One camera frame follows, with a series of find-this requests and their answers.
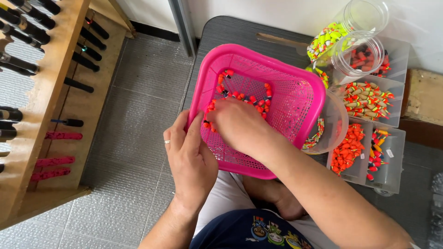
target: person's left hand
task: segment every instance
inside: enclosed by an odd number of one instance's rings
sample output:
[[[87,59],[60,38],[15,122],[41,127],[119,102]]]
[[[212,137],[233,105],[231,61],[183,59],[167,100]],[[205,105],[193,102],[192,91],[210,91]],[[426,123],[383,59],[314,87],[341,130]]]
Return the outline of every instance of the person's left hand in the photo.
[[[218,162],[201,138],[203,112],[197,114],[186,134],[188,115],[189,110],[181,112],[163,137],[171,141],[165,147],[175,182],[173,201],[187,211],[199,212],[217,179]]]

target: pink rod handle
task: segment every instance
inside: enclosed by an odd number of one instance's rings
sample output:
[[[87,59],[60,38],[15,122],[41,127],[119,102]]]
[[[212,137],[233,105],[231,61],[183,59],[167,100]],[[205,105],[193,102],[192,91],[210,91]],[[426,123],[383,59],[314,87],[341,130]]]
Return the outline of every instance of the pink rod handle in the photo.
[[[35,167],[54,166],[60,164],[69,164],[75,162],[74,156],[65,156],[59,158],[43,158],[38,159],[35,163]]]
[[[69,173],[71,173],[70,168],[61,168],[52,171],[33,173],[31,176],[31,182],[37,182],[57,176],[68,175]]]
[[[57,140],[57,139],[73,139],[80,140],[83,135],[81,133],[66,133],[66,132],[46,132],[45,139]]]

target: hand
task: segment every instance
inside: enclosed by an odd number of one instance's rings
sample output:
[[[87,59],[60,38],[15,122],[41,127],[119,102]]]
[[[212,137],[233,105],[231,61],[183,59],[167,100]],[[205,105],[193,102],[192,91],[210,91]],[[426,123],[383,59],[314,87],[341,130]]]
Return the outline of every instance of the hand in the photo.
[[[202,140],[200,125],[203,112],[199,112],[184,131],[189,110],[183,111],[163,137],[169,165],[175,182],[174,202],[186,211],[199,212],[205,204],[218,174],[218,162]]]
[[[263,155],[258,145],[268,147],[281,138],[287,140],[267,124],[253,105],[227,98],[217,100],[215,109],[207,113],[206,119],[215,124],[224,142],[258,161]]]

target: white pants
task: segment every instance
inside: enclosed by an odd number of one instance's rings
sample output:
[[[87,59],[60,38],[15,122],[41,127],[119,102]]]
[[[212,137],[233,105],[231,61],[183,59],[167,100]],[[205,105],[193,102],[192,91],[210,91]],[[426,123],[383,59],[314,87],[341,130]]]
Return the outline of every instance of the white pants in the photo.
[[[208,199],[198,215],[197,235],[215,217],[238,209],[256,208],[243,187],[243,178],[239,174],[218,171],[217,181],[209,193]],[[315,249],[338,248],[307,215],[300,220],[289,222]]]

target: pink plastic basket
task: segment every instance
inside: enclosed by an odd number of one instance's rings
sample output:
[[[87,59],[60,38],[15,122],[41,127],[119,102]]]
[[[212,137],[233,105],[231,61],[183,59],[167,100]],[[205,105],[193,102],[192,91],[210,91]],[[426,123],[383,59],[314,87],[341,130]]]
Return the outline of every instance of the pink plastic basket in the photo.
[[[238,91],[257,100],[265,97],[264,83],[272,88],[272,101],[266,121],[301,148],[313,124],[317,121],[325,101],[325,87],[318,76],[285,64],[236,44],[224,44],[211,50],[204,58],[198,73],[187,127],[198,110],[205,110],[212,99],[222,97],[216,90],[218,75],[234,70],[223,85],[229,92]],[[223,143],[218,133],[201,126],[203,140],[224,171],[261,179],[276,176],[263,164]]]

